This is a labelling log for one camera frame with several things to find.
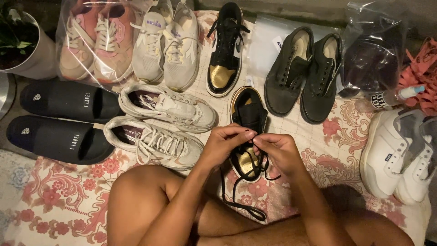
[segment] white sneaker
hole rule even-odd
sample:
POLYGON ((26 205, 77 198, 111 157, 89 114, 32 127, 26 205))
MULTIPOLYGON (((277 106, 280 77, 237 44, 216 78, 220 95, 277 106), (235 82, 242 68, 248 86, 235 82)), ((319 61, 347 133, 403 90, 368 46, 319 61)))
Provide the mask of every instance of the white sneaker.
POLYGON ((406 166, 409 148, 417 141, 415 129, 423 120, 420 110, 390 110, 377 113, 360 160, 361 179, 367 191, 388 198, 395 191, 406 166))
POLYGON ((432 117, 420 126, 419 141, 411 150, 413 162, 405 170, 395 197, 406 205, 414 205, 425 199, 428 186, 436 172, 437 118, 432 117))
POLYGON ((137 78, 145 82, 155 82, 162 76, 165 46, 162 35, 173 17, 170 0, 153 1, 152 4, 141 26, 131 23, 140 30, 134 45, 132 66, 137 78))
POLYGON ((173 22, 167 26, 164 36, 165 84, 174 91, 184 90, 195 81, 199 70, 199 26, 194 12, 184 1, 177 5, 173 22))
POLYGON ((192 169, 203 151, 203 144, 193 136, 170 132, 126 116, 110 120, 103 133, 115 147, 135 152, 138 163, 151 161, 176 171, 192 169))
POLYGON ((181 131, 207 132, 215 124, 216 113, 204 100, 155 85, 126 86, 120 92, 118 103, 125 113, 135 118, 168 121, 181 131))

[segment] hand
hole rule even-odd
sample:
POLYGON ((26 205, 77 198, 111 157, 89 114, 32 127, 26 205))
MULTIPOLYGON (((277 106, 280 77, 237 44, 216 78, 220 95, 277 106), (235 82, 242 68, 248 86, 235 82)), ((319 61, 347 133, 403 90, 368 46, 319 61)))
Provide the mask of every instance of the hand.
POLYGON ((253 139, 256 134, 255 131, 241 127, 237 123, 225 127, 214 127, 197 165, 214 170, 225 162, 235 147, 253 139))
POLYGON ((261 134, 253 139, 253 150, 256 155, 263 150, 269 155, 270 162, 281 175, 290 177, 296 171, 305 170, 295 140, 290 135, 261 134))

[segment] floral bedsheet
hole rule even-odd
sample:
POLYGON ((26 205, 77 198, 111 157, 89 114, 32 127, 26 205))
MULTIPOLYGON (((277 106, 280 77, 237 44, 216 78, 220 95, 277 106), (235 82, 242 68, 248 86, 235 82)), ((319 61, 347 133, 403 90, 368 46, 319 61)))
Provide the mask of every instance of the floral bedsheet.
MULTIPOLYGON (((219 125, 224 126, 227 121, 227 100, 232 92, 224 98, 213 98, 205 89, 213 41, 213 37, 206 38, 206 34, 217 13, 196 11, 201 27, 200 69, 195 83, 187 93, 207 101, 217 111, 219 125)), ((249 29, 253 28, 252 23, 246 25, 249 29)), ((234 90, 245 85, 246 71, 247 65, 243 63, 234 90)), ((263 84, 262 78, 254 79, 254 87, 262 98, 263 84)), ((417 246, 423 245, 431 212, 428 198, 416 206, 405 206, 393 197, 386 200, 373 197, 361 182, 359 160, 367 141, 371 116, 354 111, 352 100, 337 100, 328 119, 323 124, 313 126, 302 119, 299 105, 295 105, 285 118, 269 115, 267 131, 290 134, 295 138, 307 170, 320 187, 343 185, 353 188, 355 195, 340 192, 340 197, 361 200, 367 209, 388 217, 405 230, 417 246)), ((149 121, 176 130, 167 123, 152 119, 149 121)), ((209 132, 195 136, 206 143, 209 132)), ((111 186, 122 173, 138 165, 135 154, 120 149, 116 149, 105 161, 90 166, 39 157, 20 203, 9 210, 12 222, 2 245, 106 246, 106 212, 111 186)), ((277 174, 274 168, 268 171, 270 177, 276 177, 277 174)), ((226 196, 229 200, 236 179, 236 174, 230 169, 225 177, 226 196)), ((346 200, 348 204, 358 203, 353 199, 346 200)), ((237 188, 236 201, 264 210, 267 214, 266 223, 298 213, 290 200, 289 185, 283 179, 267 181, 263 177, 253 184, 241 182, 237 188)), ((238 212, 250 217, 245 211, 238 212)))

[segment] black sneaker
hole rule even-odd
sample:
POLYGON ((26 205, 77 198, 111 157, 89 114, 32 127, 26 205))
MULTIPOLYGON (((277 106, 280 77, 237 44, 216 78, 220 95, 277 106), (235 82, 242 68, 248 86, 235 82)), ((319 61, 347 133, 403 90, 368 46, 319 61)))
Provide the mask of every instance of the black sneaker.
POLYGON ((313 43, 308 27, 300 27, 285 38, 264 84, 266 106, 273 115, 286 116, 296 103, 308 74, 313 43))
MULTIPOLYGON (((238 89, 232 98, 228 102, 229 108, 229 123, 237 123, 243 127, 250 128, 257 133, 263 133, 266 126, 267 110, 264 109, 261 101, 260 94, 254 88, 250 86, 244 86, 238 89)), ((235 190, 237 184, 243 180, 247 183, 255 183, 261 178, 261 173, 265 172, 268 168, 269 162, 262 166, 262 161, 266 156, 265 153, 261 153, 260 156, 256 156, 253 152, 253 143, 246 142, 237 148, 235 148, 229 160, 231 162, 232 169, 239 177, 233 188, 232 200, 235 201, 235 190)), ((245 209, 249 214, 255 217, 257 220, 265 221, 266 216, 263 211, 238 204, 236 202, 227 201, 225 198, 224 178, 222 175, 222 198, 223 201, 229 206, 245 209)))
POLYGON ((234 87, 240 75, 243 52, 243 13, 236 3, 223 5, 217 20, 212 24, 207 37, 215 31, 211 61, 208 67, 206 89, 215 97, 226 96, 234 87))
POLYGON ((313 55, 301 95, 300 110, 306 122, 316 125, 326 120, 334 105, 335 75, 342 60, 340 35, 331 33, 317 41, 313 55))

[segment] leg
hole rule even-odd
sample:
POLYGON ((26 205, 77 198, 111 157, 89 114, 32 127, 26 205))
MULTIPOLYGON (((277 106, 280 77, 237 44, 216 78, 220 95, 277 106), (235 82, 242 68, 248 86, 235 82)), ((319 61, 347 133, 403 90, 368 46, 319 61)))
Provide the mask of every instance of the leg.
MULTIPOLYGON (((113 184, 108 202, 108 245, 138 245, 150 224, 167 206, 183 178, 155 165, 133 168, 113 184)), ((261 227, 204 196, 194 230, 200 236, 234 235, 261 227)))
MULTIPOLYGON (((339 216, 357 246, 413 246, 410 237, 382 215, 355 211, 339 216)), ((308 246, 301 218, 289 218, 250 232, 221 238, 200 238, 198 246, 308 246)))

